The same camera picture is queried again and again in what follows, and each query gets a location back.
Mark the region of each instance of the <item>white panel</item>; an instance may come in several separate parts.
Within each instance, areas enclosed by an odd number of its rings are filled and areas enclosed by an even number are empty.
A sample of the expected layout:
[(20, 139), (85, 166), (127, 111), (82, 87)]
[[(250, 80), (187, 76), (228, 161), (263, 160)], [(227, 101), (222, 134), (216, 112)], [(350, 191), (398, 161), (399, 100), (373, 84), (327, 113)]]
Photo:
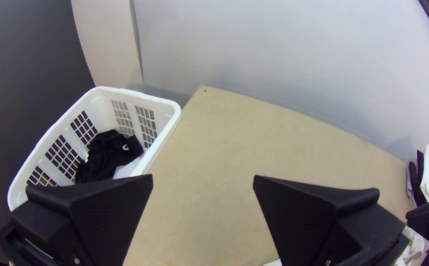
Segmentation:
[(130, 0), (71, 0), (76, 29), (96, 86), (143, 84)]
[(231, 90), (404, 160), (429, 144), (429, 19), (417, 0), (134, 3), (147, 93), (184, 104), (201, 84)]

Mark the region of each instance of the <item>basket grid holes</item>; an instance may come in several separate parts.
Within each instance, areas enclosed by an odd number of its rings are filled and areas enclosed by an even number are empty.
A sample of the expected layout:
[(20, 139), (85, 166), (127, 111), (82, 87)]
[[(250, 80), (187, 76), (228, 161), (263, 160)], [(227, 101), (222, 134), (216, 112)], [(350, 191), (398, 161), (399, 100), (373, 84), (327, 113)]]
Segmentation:
[(157, 127), (155, 126), (154, 111), (139, 106), (136, 106), (135, 110), (139, 118), (140, 129), (142, 130), (142, 137), (144, 138), (144, 146), (145, 148), (149, 148), (158, 136)]
[(75, 173), (78, 165), (83, 161), (73, 150), (66, 139), (60, 135), (57, 140), (48, 149), (45, 156), (52, 164), (60, 170), (73, 183), (75, 182)]
[(81, 112), (78, 117), (70, 123), (71, 128), (75, 131), (81, 142), (88, 147), (91, 140), (98, 134), (96, 127), (93, 125), (91, 120), (85, 111)]
[(57, 183), (53, 181), (40, 167), (36, 166), (33, 170), (32, 174), (29, 176), (29, 179), (27, 180), (27, 184), (34, 184), (34, 185), (42, 185), (44, 187), (46, 186), (52, 186), (52, 187), (58, 187)]
[(131, 115), (129, 114), (129, 108), (127, 107), (127, 104), (125, 102), (116, 100), (111, 100), (111, 103), (121, 133), (125, 137), (135, 135), (134, 126), (132, 123)]

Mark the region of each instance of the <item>laundry basket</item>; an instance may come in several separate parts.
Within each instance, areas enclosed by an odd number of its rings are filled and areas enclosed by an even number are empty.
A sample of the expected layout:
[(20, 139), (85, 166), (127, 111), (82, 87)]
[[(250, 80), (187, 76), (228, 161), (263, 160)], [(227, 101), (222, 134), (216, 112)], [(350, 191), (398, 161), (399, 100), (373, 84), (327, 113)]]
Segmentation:
[(91, 89), (47, 130), (24, 162), (7, 193), (9, 209), (27, 200), (28, 184), (73, 185), (90, 141), (104, 131), (135, 135), (144, 148), (142, 156), (118, 167), (114, 178), (146, 173), (180, 118), (180, 106), (170, 100), (125, 89)]

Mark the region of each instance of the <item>dark background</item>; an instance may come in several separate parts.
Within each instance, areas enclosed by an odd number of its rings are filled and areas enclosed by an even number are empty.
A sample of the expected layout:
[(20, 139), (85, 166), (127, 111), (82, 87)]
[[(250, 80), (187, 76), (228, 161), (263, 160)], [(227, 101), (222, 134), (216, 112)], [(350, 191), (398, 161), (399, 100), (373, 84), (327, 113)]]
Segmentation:
[(0, 228), (27, 155), (92, 87), (70, 0), (0, 0)]

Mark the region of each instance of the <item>tan cardboard surface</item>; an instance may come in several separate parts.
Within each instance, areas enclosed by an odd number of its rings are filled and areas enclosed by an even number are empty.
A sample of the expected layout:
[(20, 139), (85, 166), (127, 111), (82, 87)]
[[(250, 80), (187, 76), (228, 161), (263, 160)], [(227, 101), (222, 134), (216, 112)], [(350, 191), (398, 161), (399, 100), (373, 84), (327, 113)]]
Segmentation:
[(413, 206), (406, 164), (300, 113), (201, 87), (149, 172), (154, 189), (125, 266), (260, 266), (278, 259), (252, 189), (255, 174), (380, 189), (401, 220)]

